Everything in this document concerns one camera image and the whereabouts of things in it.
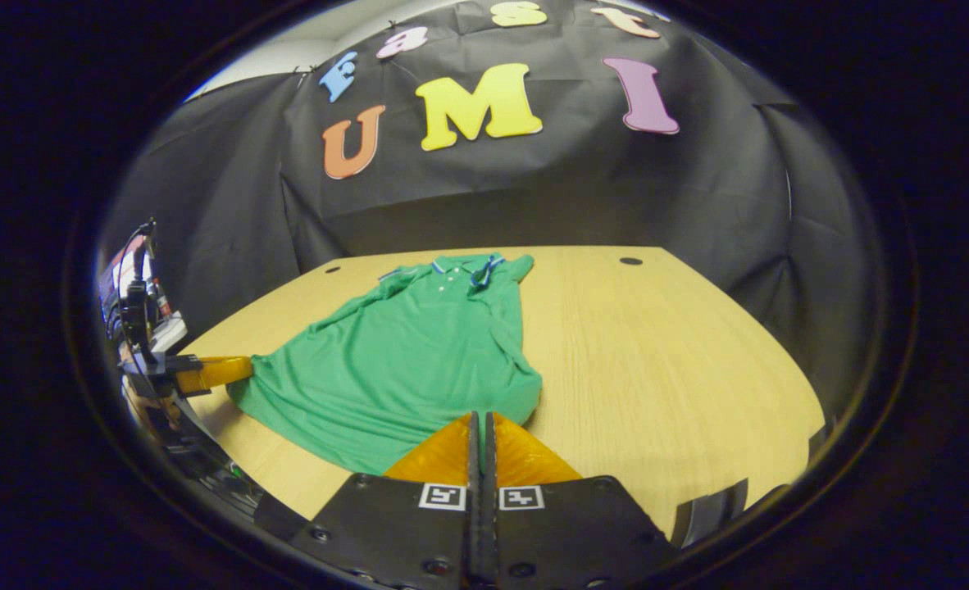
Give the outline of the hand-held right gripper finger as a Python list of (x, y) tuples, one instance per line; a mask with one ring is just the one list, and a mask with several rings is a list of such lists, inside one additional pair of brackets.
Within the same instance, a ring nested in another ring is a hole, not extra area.
[(619, 479), (501, 486), (496, 415), (484, 442), (487, 589), (626, 589), (676, 555)]
[(405, 479), (350, 475), (308, 525), (308, 553), (370, 589), (461, 589), (480, 488), (476, 412), (432, 434)]

